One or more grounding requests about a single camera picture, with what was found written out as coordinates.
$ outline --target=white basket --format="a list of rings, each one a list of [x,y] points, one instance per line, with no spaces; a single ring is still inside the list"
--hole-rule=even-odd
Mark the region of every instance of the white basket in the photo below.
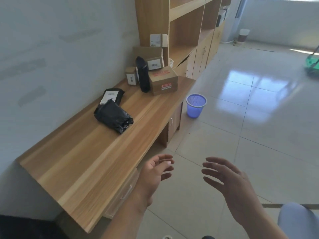
[[[173,68],[173,63],[174,63],[174,60],[172,60],[171,58],[168,58],[168,65]]]

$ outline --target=sticker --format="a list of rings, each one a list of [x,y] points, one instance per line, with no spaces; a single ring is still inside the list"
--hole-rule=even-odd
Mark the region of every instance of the sticker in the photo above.
[[[160,47],[160,34],[151,34],[151,47]]]
[[[126,74],[126,77],[129,85],[136,85],[136,79],[134,74]]]
[[[139,82],[138,68],[137,68],[137,66],[135,66],[135,68],[136,68],[136,75],[137,75],[137,77],[138,77],[138,82]]]
[[[162,90],[166,90],[169,88],[172,88],[172,83],[167,83],[167,84],[162,85]]]
[[[109,99],[112,99],[115,102],[117,94],[118,91],[106,91],[100,102],[100,105],[104,105]]]
[[[162,64],[160,62],[160,59],[158,59],[158,60],[150,60],[150,61],[147,62],[147,64],[148,64],[148,69],[149,70],[162,68]]]

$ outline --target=right hand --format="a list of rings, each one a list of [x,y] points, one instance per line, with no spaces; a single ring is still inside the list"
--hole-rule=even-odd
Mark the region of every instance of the right hand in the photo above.
[[[217,178],[221,184],[209,177],[204,180],[220,191],[234,219],[245,227],[258,215],[265,213],[246,173],[224,158],[208,157],[202,173]]]

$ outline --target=white wall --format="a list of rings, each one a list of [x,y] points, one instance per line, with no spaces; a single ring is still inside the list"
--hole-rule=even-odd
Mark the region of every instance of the white wall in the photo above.
[[[239,29],[249,40],[294,47],[319,45],[319,2],[248,0]]]
[[[0,213],[51,220],[60,207],[11,163],[125,77],[134,0],[1,0],[0,20]]]

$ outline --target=left hand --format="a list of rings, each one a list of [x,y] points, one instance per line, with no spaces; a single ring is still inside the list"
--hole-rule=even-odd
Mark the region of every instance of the left hand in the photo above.
[[[132,193],[150,206],[153,202],[152,196],[160,182],[172,176],[171,173],[164,172],[174,170],[173,163],[173,156],[170,154],[158,154],[152,157],[144,164]]]

